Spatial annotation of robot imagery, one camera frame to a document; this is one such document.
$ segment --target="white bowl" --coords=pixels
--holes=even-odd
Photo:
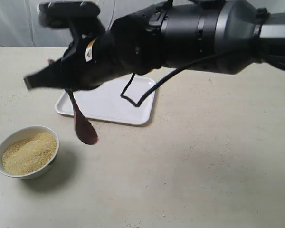
[[[3,164],[2,164],[2,155],[3,153],[6,151],[6,149],[11,146],[12,144],[27,139],[27,138],[31,138],[33,136],[35,136],[38,133],[43,133],[43,132],[47,132],[50,133],[51,135],[53,135],[56,139],[56,151],[53,155],[53,157],[48,161],[47,164],[45,164],[43,167],[41,167],[40,169],[28,173],[28,174],[24,174],[24,175],[13,175],[10,174],[8,172],[6,172],[3,168]],[[36,178],[41,176],[42,174],[44,174],[45,172],[47,172],[53,165],[55,158],[57,156],[58,153],[58,149],[59,149],[59,138],[58,135],[51,129],[49,129],[48,127],[44,127],[44,126],[30,126],[30,127],[25,127],[20,129],[19,131],[16,131],[15,133],[11,134],[9,137],[7,137],[0,145],[0,172],[2,174],[4,174],[5,176],[8,177],[14,177],[14,178],[20,178],[20,179],[32,179],[32,178]]]

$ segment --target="grain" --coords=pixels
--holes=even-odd
[[[11,145],[2,155],[6,172],[24,175],[44,166],[56,151],[56,139],[49,133],[39,133],[34,137]]]

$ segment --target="brown spoon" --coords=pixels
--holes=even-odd
[[[48,63],[51,64],[54,61],[49,59]],[[85,118],[85,116],[80,111],[77,102],[74,98],[73,92],[66,90],[66,93],[70,97],[73,110],[74,110],[74,121],[75,121],[75,132],[80,141],[87,145],[94,145],[98,141],[98,136],[95,128],[92,124]]]

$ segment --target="white table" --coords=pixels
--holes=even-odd
[[[0,174],[0,228],[285,228],[285,72],[183,72],[159,90],[151,123],[93,121],[100,142],[86,146],[54,110],[61,91],[22,80],[63,51],[0,47],[0,142],[35,124],[62,141],[43,177]]]

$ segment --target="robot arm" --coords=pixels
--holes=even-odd
[[[285,70],[285,13],[269,14],[246,0],[172,2],[119,18],[107,32],[91,2],[40,4],[40,24],[69,28],[73,41],[61,59],[25,77],[27,88],[91,90],[162,66],[237,74],[268,62]]]

